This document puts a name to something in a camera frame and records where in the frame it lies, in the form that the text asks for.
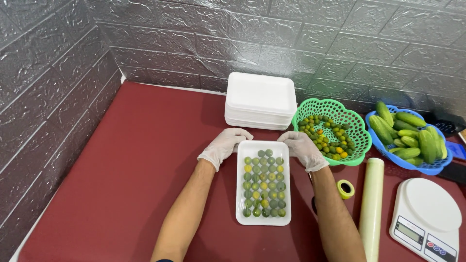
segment kitchen scale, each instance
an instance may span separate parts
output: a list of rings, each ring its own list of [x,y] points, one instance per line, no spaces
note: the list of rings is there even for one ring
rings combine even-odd
[[[390,226],[393,239],[430,262],[457,262],[461,212],[434,182],[413,178],[398,186]]]

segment black object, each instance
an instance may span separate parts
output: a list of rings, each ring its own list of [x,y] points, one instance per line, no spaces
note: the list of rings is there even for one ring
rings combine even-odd
[[[466,165],[451,162],[437,176],[466,186]]]
[[[464,118],[440,110],[429,113],[425,121],[440,129],[446,137],[454,136],[466,129]]]

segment white latex glove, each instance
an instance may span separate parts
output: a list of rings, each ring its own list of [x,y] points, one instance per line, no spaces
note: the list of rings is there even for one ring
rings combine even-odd
[[[246,138],[252,140],[254,137],[242,128],[227,128],[204,149],[198,156],[198,161],[199,159],[210,161],[218,172],[220,164],[233,153],[235,145]]]
[[[290,156],[298,157],[306,172],[318,171],[329,165],[312,140],[303,132],[288,131],[282,134],[278,142],[284,142],[290,148]]]

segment red table surface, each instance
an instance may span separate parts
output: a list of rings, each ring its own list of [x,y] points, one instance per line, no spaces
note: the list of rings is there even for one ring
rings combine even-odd
[[[196,165],[196,157],[224,128],[225,96],[125,82],[71,172],[21,251],[20,262],[148,261],[162,221]],[[249,129],[254,139],[282,131]],[[374,148],[367,154],[384,159]],[[185,261],[325,261],[313,189],[291,158],[292,219],[283,227],[243,226],[235,218],[234,153],[215,175],[204,216]],[[388,232],[397,187],[423,177],[447,190],[466,214],[458,186],[385,161],[380,262],[424,261]],[[332,167],[355,195],[344,203],[359,223],[366,164]],[[459,228],[466,247],[466,225]],[[466,253],[459,253],[466,261]]]

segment yellow tape roll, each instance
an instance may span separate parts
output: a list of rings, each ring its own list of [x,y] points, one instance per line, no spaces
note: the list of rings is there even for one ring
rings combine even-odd
[[[342,199],[348,199],[354,195],[354,187],[348,180],[342,179],[338,181],[336,187]]]

